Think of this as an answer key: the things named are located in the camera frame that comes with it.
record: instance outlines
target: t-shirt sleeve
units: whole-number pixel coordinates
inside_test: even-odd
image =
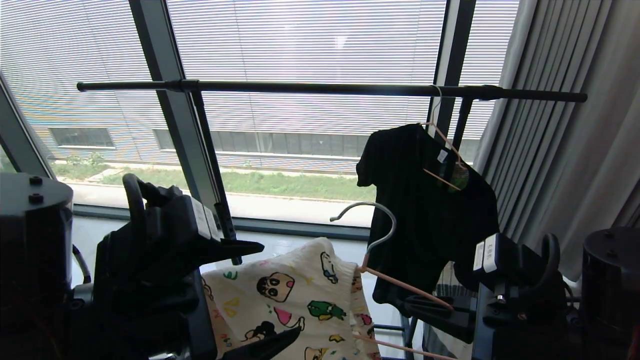
[[[380,167],[380,132],[377,131],[369,137],[362,151],[362,157],[356,165],[358,173],[358,186],[377,185],[378,169]]]

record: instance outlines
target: white floor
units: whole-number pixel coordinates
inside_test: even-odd
[[[89,267],[93,270],[95,263],[95,248],[102,237],[110,231],[119,229],[125,224],[122,221],[82,218],[74,217],[72,238],[74,244],[83,253],[83,256]],[[305,242],[311,240],[301,236],[284,236],[261,233],[244,233],[237,234],[239,240],[257,241],[263,244],[264,251],[259,254],[253,254],[243,257],[244,262],[256,261],[266,258],[272,258],[280,254],[289,252],[297,247],[302,246]],[[333,247],[336,255],[345,261],[361,263],[365,253],[365,243],[359,241],[333,240]],[[207,271],[216,266],[230,266],[231,261],[222,261],[215,264],[204,265],[201,271]],[[82,281],[82,275],[77,266],[74,267],[74,284]],[[362,286],[365,296],[367,297],[367,305],[375,323],[385,325],[400,325],[400,314],[390,305],[377,304],[371,298],[371,293],[376,283],[376,278],[371,274],[363,274]],[[376,339],[401,345],[402,337],[396,331],[376,330]],[[413,337],[414,348],[422,348],[422,323],[419,322]],[[398,357],[404,359],[404,353],[394,348],[381,347],[381,355],[383,357]],[[415,355],[416,359],[422,359],[422,356]]]

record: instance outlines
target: sidewalk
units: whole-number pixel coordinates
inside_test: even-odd
[[[67,183],[74,191],[76,204],[127,207],[127,197],[121,186]],[[349,202],[326,201],[312,199],[296,199],[285,197],[269,197],[264,195],[228,193],[227,200],[233,217],[263,218],[270,220],[286,220],[294,222],[312,222],[329,224],[329,218],[338,215]],[[358,206],[344,215],[336,225],[364,226],[371,225],[372,206]]]

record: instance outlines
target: clothes hanger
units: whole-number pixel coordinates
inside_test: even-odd
[[[336,220],[340,220],[342,218],[342,216],[344,216],[344,214],[347,213],[347,211],[349,211],[350,209],[356,207],[356,206],[360,206],[360,205],[370,205],[370,206],[375,206],[376,208],[384,211],[387,215],[389,215],[389,217],[391,218],[391,230],[389,231],[388,234],[384,235],[382,238],[372,242],[368,247],[367,247],[367,252],[365,253],[364,259],[362,260],[362,266],[358,266],[358,271],[360,271],[361,273],[365,273],[368,272],[370,274],[375,275],[376,277],[386,280],[388,282],[391,282],[392,284],[398,285],[404,289],[407,289],[409,291],[412,291],[418,295],[421,295],[437,304],[440,304],[442,306],[444,306],[445,308],[449,309],[449,310],[453,310],[453,307],[446,303],[445,301],[443,301],[442,299],[439,299],[435,296],[433,296],[430,293],[427,293],[426,291],[422,291],[414,286],[411,286],[409,284],[406,284],[402,281],[396,280],[393,277],[387,276],[383,273],[377,272],[371,268],[367,267],[367,263],[369,262],[369,252],[371,251],[371,249],[373,249],[374,247],[380,245],[381,243],[387,241],[388,239],[391,238],[391,236],[393,236],[394,232],[396,231],[396,217],[394,216],[394,214],[391,212],[391,210],[389,210],[386,206],[382,205],[382,204],[378,204],[377,202],[370,202],[370,201],[360,201],[360,202],[354,202],[353,204],[347,206],[346,208],[344,208],[342,210],[342,212],[340,212],[340,214],[338,214],[338,216],[336,217],[331,217],[329,218],[329,221],[333,222]],[[413,352],[414,354],[420,354],[420,355],[424,355],[424,356],[431,356],[435,359],[443,359],[443,360],[455,360],[455,358],[453,357],[449,357],[449,356],[443,356],[443,355],[438,355],[438,354],[433,354],[431,352],[426,352],[426,351],[420,351],[420,350],[415,350],[412,348],[408,348],[408,347],[404,347],[401,345],[396,345],[396,344],[392,344],[392,343],[387,343],[385,341],[380,341],[380,340],[374,340],[371,339],[368,336],[363,336],[363,335],[353,335],[354,338],[356,339],[360,339],[363,341],[368,341],[371,343],[376,343],[378,345],[382,345],[382,346],[386,346],[386,347],[392,347],[392,348],[396,348],[399,350],[403,350],[403,351],[409,351],[409,352]]]
[[[460,168],[462,168],[463,170],[465,170],[465,171],[466,171],[466,170],[467,170],[467,168],[465,168],[465,167],[462,165],[462,156],[460,155],[460,153],[458,152],[458,150],[453,146],[453,143],[451,143],[451,142],[449,141],[449,139],[447,139],[447,137],[446,137],[446,136],[444,136],[444,134],[440,131],[440,129],[438,128],[438,126],[436,126],[436,123],[435,123],[435,122],[433,122],[433,117],[435,116],[435,112],[436,112],[435,110],[436,110],[436,108],[437,108],[437,107],[439,107],[439,106],[440,106],[440,103],[442,102],[442,91],[441,91],[441,89],[440,89],[440,87],[439,87],[438,85],[432,85],[432,86],[433,86],[433,87],[435,87],[435,88],[436,88],[436,90],[438,90],[438,93],[440,94],[440,96],[438,97],[438,102],[433,106],[433,111],[431,112],[431,120],[430,120],[429,122],[427,122],[426,126],[427,126],[427,128],[429,127],[429,125],[433,126],[433,129],[436,131],[436,133],[438,133],[438,135],[440,135],[440,137],[441,137],[441,138],[442,138],[442,139],[443,139],[447,144],[449,144],[449,146],[451,147],[451,150],[452,150],[453,152],[455,152],[455,153],[456,153],[456,155],[457,155],[457,157],[458,157],[458,160],[456,161],[457,166],[459,166]],[[456,185],[453,185],[452,183],[450,183],[450,182],[446,181],[445,179],[442,179],[440,176],[437,176],[436,174],[434,174],[434,173],[430,172],[429,170],[427,170],[427,169],[425,169],[425,168],[423,168],[423,170],[424,170],[427,174],[429,174],[429,175],[431,175],[431,176],[435,177],[436,179],[440,180],[441,182],[443,182],[443,183],[445,183],[445,184],[449,185],[450,187],[452,187],[452,188],[456,189],[457,191],[460,191],[460,188],[458,188]]]

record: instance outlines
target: gray curtain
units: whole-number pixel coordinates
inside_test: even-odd
[[[587,234],[638,226],[639,34],[640,1],[522,1],[500,85],[589,100],[497,102],[474,162],[502,231],[535,250],[554,233],[573,280]]]

